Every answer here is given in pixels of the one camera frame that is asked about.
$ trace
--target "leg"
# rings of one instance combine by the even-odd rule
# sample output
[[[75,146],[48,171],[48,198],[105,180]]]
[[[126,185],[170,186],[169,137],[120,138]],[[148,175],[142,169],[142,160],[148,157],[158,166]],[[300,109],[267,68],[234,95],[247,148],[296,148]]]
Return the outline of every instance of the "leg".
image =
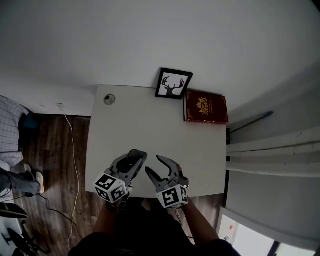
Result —
[[[45,192],[45,187],[44,187],[44,176],[40,171],[36,171],[31,168],[31,166],[27,163],[24,164],[24,170],[25,173],[23,173],[24,177],[28,180],[34,181],[36,180],[37,182],[40,183],[40,194],[43,194]]]
[[[29,180],[24,174],[12,173],[0,168],[0,191],[10,189],[11,186],[20,192],[33,195],[39,193],[41,188],[38,181]]]

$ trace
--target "framed deer picture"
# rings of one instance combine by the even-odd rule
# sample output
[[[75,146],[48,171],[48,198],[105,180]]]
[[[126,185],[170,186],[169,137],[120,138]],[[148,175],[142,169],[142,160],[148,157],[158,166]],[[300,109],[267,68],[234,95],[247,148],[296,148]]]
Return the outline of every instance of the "framed deer picture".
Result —
[[[168,68],[161,68],[155,96],[181,100],[194,74]]]

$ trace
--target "black shirt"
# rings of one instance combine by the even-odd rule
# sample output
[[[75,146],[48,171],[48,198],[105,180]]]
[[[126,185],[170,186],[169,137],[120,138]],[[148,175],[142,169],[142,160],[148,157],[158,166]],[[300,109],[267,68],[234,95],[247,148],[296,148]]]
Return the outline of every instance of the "black shirt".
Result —
[[[126,207],[117,216],[116,233],[92,233],[69,252],[69,256],[111,255],[219,255],[240,256],[224,240],[213,240],[202,247],[194,246],[185,232],[165,210],[147,211],[139,207]]]

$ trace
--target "white sneaker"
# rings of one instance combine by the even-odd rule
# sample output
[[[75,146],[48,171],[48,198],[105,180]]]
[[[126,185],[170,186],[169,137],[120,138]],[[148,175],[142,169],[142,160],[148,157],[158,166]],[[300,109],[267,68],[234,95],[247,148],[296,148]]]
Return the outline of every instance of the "white sneaker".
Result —
[[[27,164],[27,163],[24,164],[24,171],[25,171],[26,173],[29,173],[29,174],[31,175],[31,178],[32,178],[33,180],[36,179],[35,176],[32,174],[31,167],[30,167],[29,164]]]
[[[45,186],[44,186],[45,179],[44,179],[44,176],[42,175],[42,173],[40,171],[36,172],[35,180],[40,183],[40,191],[39,191],[39,193],[43,194],[45,192]]]

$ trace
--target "person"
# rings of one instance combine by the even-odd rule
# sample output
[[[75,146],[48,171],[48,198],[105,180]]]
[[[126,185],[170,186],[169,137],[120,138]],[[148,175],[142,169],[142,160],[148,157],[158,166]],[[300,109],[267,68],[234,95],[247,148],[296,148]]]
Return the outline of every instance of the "person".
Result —
[[[195,245],[167,210],[157,201],[150,211],[142,206],[143,198],[129,198],[121,205],[102,207],[93,233],[72,248],[77,255],[219,255],[240,256],[231,244],[219,239],[214,228],[188,199],[181,209],[190,227]]]
[[[0,197],[8,194],[12,189],[32,195],[45,192],[42,173],[36,171],[34,177],[29,164],[24,165],[24,171],[24,173],[13,173],[0,168]]]

